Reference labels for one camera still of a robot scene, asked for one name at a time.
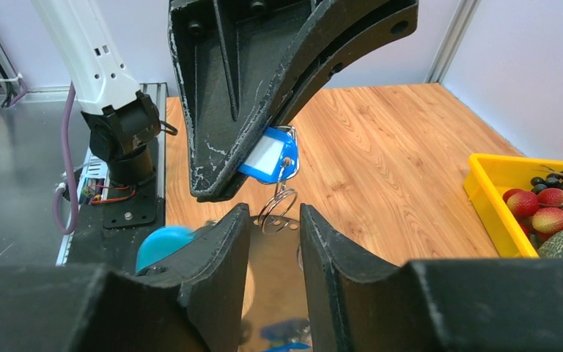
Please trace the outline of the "yellow plastic tray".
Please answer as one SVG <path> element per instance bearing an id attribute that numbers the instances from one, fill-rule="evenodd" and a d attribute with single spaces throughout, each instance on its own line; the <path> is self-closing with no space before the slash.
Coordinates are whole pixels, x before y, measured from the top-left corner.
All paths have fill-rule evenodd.
<path id="1" fill-rule="evenodd" d="M 468 164 L 463 188 L 497 253 L 505 258 L 537 258 L 503 194 L 511 188 L 531 190 L 531 178 L 563 170 L 563 161 L 474 153 Z"/>

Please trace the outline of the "blue key tag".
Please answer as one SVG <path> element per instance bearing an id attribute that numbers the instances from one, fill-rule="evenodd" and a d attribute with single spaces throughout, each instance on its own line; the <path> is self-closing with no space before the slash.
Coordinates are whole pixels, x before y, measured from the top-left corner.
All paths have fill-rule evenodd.
<path id="1" fill-rule="evenodd" d="M 239 166 L 239 173 L 270 185 L 289 180 L 298 174 L 298 135 L 290 125 L 269 127 Z"/>

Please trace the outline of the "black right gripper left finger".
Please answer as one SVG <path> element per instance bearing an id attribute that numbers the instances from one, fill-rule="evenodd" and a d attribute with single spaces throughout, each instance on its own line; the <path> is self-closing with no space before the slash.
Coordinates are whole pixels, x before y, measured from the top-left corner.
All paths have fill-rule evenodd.
<path id="1" fill-rule="evenodd" d="M 0 267 L 0 351 L 236 351 L 250 224 L 239 203 L 137 275 Z"/>

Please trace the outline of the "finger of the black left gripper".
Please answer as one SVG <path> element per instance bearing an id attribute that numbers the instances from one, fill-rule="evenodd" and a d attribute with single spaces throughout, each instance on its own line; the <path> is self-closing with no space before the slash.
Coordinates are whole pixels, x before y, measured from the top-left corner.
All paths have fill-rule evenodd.
<path id="1" fill-rule="evenodd" d="M 290 123 L 356 60 L 413 34 L 418 17 L 408 0 L 169 2 L 192 196 L 233 198 L 266 128 Z"/>

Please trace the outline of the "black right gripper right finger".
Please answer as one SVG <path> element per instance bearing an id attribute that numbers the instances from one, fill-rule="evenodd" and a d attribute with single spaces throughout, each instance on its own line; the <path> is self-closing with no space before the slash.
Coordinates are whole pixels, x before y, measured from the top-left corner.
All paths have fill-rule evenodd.
<path id="1" fill-rule="evenodd" d="M 300 209 L 315 351 L 563 351 L 563 260 L 396 266 Z"/>

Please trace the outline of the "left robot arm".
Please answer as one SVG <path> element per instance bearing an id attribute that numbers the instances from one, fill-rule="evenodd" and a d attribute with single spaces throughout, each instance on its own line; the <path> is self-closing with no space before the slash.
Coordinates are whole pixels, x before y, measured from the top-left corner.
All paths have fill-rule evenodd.
<path id="1" fill-rule="evenodd" d="M 161 130 L 95 1 L 35 1 L 69 70 L 89 146 L 112 179 L 152 176 Z M 185 119 L 190 192 L 222 202 L 266 128 L 290 123 L 330 79 L 416 31 L 417 1 L 171 1 L 169 50 Z"/>

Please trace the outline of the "metal keyring plate blue handle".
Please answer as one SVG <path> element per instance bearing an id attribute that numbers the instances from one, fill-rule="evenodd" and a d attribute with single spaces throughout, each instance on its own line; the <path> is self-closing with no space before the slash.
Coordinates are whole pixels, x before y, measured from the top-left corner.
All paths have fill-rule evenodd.
<path id="1" fill-rule="evenodd" d="M 249 183 L 230 201 L 199 203 L 185 189 L 166 191 L 169 223 L 194 226 L 194 240 L 145 271 L 180 286 L 178 301 L 211 351 L 310 346 L 298 211 L 257 223 L 272 192 Z"/>

